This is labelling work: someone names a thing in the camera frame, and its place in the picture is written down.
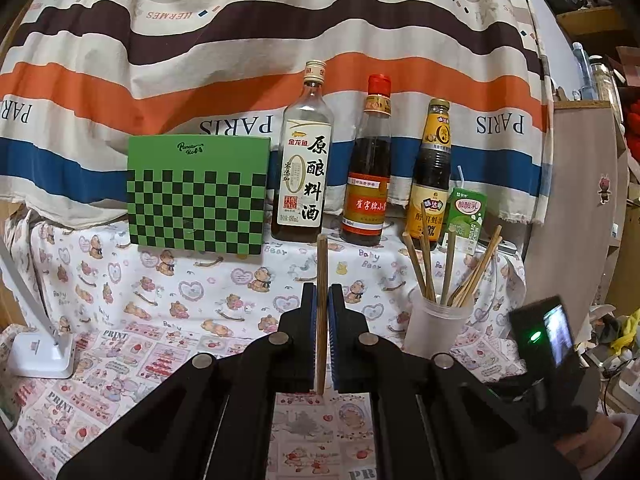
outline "screen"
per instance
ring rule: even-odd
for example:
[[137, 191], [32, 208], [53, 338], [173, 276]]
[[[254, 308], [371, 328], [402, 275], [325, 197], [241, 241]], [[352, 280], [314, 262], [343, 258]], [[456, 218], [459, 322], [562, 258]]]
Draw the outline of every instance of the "screen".
[[556, 366], [559, 366], [573, 346], [562, 305], [552, 308], [545, 314], [545, 327], [554, 361]]

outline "water bottle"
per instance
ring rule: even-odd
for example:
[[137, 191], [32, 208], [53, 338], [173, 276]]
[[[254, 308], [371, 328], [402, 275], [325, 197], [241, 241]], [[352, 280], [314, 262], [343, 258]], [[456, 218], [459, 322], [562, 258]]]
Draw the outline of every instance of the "water bottle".
[[595, 85], [593, 84], [593, 73], [591, 72], [591, 65], [589, 64], [589, 58], [585, 53], [580, 43], [574, 43], [574, 56], [578, 60], [578, 65], [582, 72], [582, 87], [580, 88], [580, 94], [583, 99], [595, 100], [597, 99]]

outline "silver bolt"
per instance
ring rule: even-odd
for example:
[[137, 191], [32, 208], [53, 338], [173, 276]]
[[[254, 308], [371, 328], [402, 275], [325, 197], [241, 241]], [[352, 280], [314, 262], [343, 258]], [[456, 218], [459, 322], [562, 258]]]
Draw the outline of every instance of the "silver bolt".
[[438, 354], [436, 355], [436, 357], [433, 358], [433, 363], [438, 367], [438, 368], [442, 368], [443, 370], [446, 370], [448, 368], [451, 368], [455, 361], [453, 360], [453, 357], [451, 357], [449, 354]]
[[272, 345], [284, 345], [289, 340], [289, 334], [286, 332], [274, 332], [269, 335], [269, 343]]
[[213, 362], [213, 357], [209, 354], [198, 354], [191, 360], [191, 364], [196, 368], [206, 368]]
[[363, 332], [358, 336], [358, 341], [360, 341], [363, 345], [373, 346], [378, 342], [378, 336], [372, 334], [371, 332]]

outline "green drink carton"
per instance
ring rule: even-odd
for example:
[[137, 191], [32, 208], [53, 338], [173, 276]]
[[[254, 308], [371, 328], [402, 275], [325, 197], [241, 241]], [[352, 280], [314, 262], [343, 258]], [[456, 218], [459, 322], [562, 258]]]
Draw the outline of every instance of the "green drink carton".
[[477, 191], [453, 188], [449, 196], [449, 218], [446, 232], [450, 226], [456, 229], [456, 250], [473, 255], [480, 237], [480, 228], [484, 219], [486, 196]]

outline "plastic cup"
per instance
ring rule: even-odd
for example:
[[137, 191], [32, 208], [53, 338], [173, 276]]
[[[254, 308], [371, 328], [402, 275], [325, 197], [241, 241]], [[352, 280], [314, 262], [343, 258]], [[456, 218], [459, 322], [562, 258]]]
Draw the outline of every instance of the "plastic cup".
[[409, 292], [408, 301], [413, 308], [404, 338], [404, 351], [427, 359], [451, 350], [474, 306], [471, 297], [459, 308], [433, 303], [422, 296], [417, 286]]

